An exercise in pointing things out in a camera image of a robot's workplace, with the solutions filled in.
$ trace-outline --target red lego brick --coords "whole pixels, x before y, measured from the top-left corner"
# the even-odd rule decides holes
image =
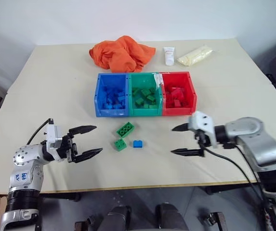
[[[183,100],[184,94],[181,88],[177,88],[174,91],[171,92],[171,95],[174,99]]]
[[[174,107],[181,107],[181,103],[179,100],[174,100]]]
[[[186,102],[186,101],[182,101],[181,105],[182,105],[182,107],[188,107],[189,106],[188,102]]]
[[[169,92],[166,93],[166,104],[168,108],[174,107],[174,101]]]

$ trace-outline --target white tube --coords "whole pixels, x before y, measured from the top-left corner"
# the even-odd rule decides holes
[[[174,65],[174,47],[164,47],[163,50],[165,51],[165,60],[167,66]]]
[[[213,52],[212,48],[208,46],[202,46],[184,56],[181,58],[178,58],[177,61],[185,66],[191,66],[197,62],[202,61],[206,57],[210,56],[210,54]]]

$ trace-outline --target red bin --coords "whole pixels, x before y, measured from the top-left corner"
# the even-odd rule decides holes
[[[197,95],[189,72],[161,72],[163,116],[191,115],[196,111]]]

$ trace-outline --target storage bin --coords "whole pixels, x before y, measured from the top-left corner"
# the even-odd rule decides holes
[[[162,72],[163,116],[191,115],[196,110],[197,95],[189,72]]]
[[[94,104],[97,117],[129,116],[128,74],[98,74]]]
[[[128,78],[130,116],[162,115],[162,92],[154,73],[130,73]]]

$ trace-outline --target white wall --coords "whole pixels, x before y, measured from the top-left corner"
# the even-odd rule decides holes
[[[276,45],[276,0],[0,0],[0,85],[36,44],[237,37],[259,63]]]

